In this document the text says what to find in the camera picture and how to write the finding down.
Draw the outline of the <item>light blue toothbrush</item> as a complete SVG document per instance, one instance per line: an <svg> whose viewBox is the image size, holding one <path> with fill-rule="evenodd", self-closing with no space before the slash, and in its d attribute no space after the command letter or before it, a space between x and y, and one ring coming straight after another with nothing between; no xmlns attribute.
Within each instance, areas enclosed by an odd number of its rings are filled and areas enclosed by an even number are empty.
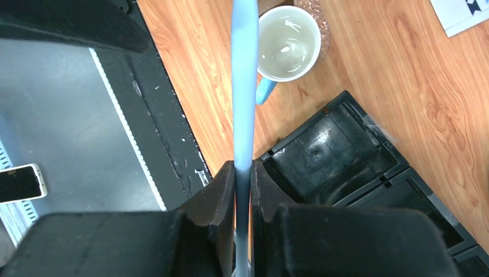
<svg viewBox="0 0 489 277"><path fill-rule="evenodd" d="M231 81L236 171L235 276L248 275L250 171L253 161L258 41L257 1L234 1L231 20Z"/></svg>

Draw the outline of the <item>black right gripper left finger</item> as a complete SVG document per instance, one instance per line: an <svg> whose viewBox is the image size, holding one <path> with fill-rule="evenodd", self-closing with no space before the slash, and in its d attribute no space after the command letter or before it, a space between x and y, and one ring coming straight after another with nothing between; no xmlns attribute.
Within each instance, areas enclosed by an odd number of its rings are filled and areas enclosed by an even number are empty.
<svg viewBox="0 0 489 277"><path fill-rule="evenodd" d="M235 167L172 211L58 213L27 232L2 276L231 276Z"/></svg>

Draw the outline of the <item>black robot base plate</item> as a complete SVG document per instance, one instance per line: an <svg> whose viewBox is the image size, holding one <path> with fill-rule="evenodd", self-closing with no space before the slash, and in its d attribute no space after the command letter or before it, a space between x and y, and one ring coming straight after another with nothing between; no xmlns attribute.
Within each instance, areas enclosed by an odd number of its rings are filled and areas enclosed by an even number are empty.
<svg viewBox="0 0 489 277"><path fill-rule="evenodd" d="M154 41L144 53L95 52L158 199L179 207L212 176Z"/></svg>

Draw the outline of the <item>black compartment organizer box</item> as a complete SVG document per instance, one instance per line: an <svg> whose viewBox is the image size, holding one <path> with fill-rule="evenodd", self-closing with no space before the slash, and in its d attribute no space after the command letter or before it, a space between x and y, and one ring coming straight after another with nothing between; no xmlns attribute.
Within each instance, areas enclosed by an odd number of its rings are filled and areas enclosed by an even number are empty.
<svg viewBox="0 0 489 277"><path fill-rule="evenodd" d="M488 275L486 251L348 91L279 140L261 162L298 203L418 210L440 230L461 276Z"/></svg>

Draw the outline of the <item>white mug with blue handle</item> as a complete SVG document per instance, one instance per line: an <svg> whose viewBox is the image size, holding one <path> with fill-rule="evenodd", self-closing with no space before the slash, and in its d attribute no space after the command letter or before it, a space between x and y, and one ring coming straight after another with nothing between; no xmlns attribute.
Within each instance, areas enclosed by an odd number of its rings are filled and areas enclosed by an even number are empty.
<svg viewBox="0 0 489 277"><path fill-rule="evenodd" d="M266 102L278 83L304 76L321 50L320 28L313 16L296 6L279 6L259 18L258 73L255 103Z"/></svg>

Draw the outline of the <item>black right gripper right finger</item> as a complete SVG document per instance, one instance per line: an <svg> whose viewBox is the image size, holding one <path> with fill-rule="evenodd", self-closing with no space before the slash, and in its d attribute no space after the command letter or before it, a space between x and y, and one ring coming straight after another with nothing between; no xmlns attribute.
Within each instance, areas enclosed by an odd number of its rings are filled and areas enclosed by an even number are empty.
<svg viewBox="0 0 489 277"><path fill-rule="evenodd" d="M298 204L251 167L252 276L458 276L442 235L414 209Z"/></svg>

